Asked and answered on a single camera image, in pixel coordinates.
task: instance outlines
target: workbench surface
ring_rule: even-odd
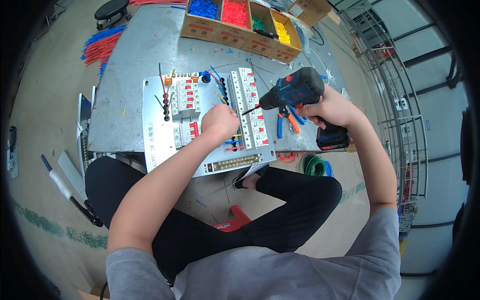
[[[142,83],[145,77],[158,74],[158,63],[162,73],[201,72],[210,69],[209,63],[217,72],[230,72],[239,67],[251,68],[247,57],[254,64],[255,78],[259,95],[265,94],[278,78],[285,77],[300,68],[315,66],[322,75],[327,75],[325,64],[335,78],[330,85],[341,92],[346,88],[343,75],[318,25],[315,28],[322,34],[324,45],[310,42],[310,53],[301,53],[291,70],[261,55],[235,47],[199,39],[180,37],[185,10],[159,6],[141,5],[120,36],[99,84],[94,102],[88,134],[88,150],[94,152],[143,152],[142,130]],[[214,53],[215,48],[223,48],[223,53]],[[227,53],[230,48],[234,53]],[[298,124],[300,134],[288,130],[283,122],[283,138],[276,138],[278,109],[264,110],[270,124],[269,135],[278,152],[319,151],[315,143],[317,126],[308,121]]]

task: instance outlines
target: hand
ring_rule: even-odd
[[[237,133],[240,120],[233,109],[225,104],[217,104],[202,118],[202,134],[208,136],[215,145],[220,145]]]
[[[333,125],[348,127],[362,112],[332,87],[325,84],[325,92],[320,101],[315,104],[306,104],[296,108],[295,113],[305,116],[317,126],[325,129],[325,123],[318,120],[320,116]]]

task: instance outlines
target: stool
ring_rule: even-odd
[[[223,222],[223,223],[218,223],[215,225],[212,225],[212,227],[217,228],[218,230],[221,230],[223,232],[231,232],[239,229],[245,224],[250,223],[252,220],[242,211],[240,206],[234,205],[230,208],[232,211],[233,215],[235,216],[235,219],[230,222]]]
[[[112,28],[112,24],[120,20],[123,16],[128,21],[132,18],[131,14],[127,12],[128,0],[111,0],[104,5],[100,6],[95,12],[95,19],[97,20],[96,28],[98,30],[103,29],[103,24],[98,21],[108,20],[108,27]],[[120,18],[114,22],[110,22],[112,17],[120,14]]]

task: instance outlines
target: green wire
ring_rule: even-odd
[[[323,176],[325,174],[325,162],[315,154],[305,156],[302,166],[305,175]]]

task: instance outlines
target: red stool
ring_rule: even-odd
[[[248,224],[252,221],[242,211],[240,206],[234,205],[230,208],[230,210],[232,211],[233,215],[235,216],[235,219],[233,219],[233,221],[218,223],[218,224],[212,225],[212,227],[215,227],[218,230],[221,230],[223,232],[231,232],[231,231],[239,229],[243,225]]]

